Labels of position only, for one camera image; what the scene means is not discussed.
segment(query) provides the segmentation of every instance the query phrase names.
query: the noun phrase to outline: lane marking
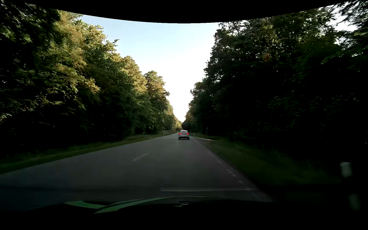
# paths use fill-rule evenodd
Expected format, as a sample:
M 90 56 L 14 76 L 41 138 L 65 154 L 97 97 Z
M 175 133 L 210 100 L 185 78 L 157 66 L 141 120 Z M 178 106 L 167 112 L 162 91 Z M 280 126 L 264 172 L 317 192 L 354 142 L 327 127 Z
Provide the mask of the lane marking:
M 252 191 L 254 189 L 251 188 L 242 188 L 242 189 L 160 189 L 160 191 Z
M 142 158 L 142 157 L 144 157 L 145 155 L 147 155 L 148 153 L 146 153 L 146 154 L 144 154 L 144 155 L 141 155 L 140 157 L 138 157 L 138 158 L 136 158 L 136 159 L 134 159 L 133 161 L 136 161 L 136 160 L 138 160 L 138 159 L 140 159 L 140 158 Z

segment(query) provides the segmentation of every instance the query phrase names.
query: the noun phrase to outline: black border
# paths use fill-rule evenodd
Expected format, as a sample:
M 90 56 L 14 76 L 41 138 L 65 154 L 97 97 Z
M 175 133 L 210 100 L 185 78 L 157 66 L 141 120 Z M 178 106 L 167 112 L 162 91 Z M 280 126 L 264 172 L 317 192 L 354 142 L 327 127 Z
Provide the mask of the black border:
M 27 0 L 30 4 L 102 18 L 151 23 L 217 23 L 264 18 L 326 7 L 345 1 L 132 2 Z

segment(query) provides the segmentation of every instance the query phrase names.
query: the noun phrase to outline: white post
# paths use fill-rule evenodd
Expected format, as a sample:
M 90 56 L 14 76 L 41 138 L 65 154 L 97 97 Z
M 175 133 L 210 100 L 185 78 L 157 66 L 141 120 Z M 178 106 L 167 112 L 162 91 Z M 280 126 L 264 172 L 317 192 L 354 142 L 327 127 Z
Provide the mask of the white post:
M 341 175 L 343 178 L 348 178 L 353 175 L 351 163 L 348 162 L 341 162 L 340 163 Z M 348 196 L 349 205 L 352 209 L 359 211 L 360 210 L 360 199 L 359 195 L 356 193 L 350 194 Z

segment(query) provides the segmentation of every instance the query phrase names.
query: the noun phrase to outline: tree canopy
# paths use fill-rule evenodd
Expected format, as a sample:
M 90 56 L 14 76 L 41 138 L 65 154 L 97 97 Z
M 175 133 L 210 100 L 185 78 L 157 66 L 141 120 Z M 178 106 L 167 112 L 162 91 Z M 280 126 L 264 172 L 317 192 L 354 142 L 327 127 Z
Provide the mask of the tree canopy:
M 0 157 L 181 128 L 162 77 L 81 16 L 0 1 Z
M 358 28 L 337 31 L 337 7 Z M 183 128 L 295 158 L 368 158 L 368 1 L 224 22 Z

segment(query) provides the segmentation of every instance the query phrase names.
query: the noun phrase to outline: dashed white line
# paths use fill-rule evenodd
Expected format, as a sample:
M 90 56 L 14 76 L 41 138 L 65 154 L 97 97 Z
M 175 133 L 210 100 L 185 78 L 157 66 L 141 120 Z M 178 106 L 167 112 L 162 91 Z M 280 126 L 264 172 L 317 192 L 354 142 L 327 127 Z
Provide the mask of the dashed white line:
M 140 158 L 142 158 L 142 157 L 144 157 L 145 155 L 147 155 L 148 153 L 146 153 L 146 154 L 144 154 L 144 155 L 141 155 L 140 157 L 138 157 L 138 158 L 136 158 L 136 159 L 134 159 L 133 161 L 136 161 L 136 160 L 138 160 L 138 159 L 140 159 Z

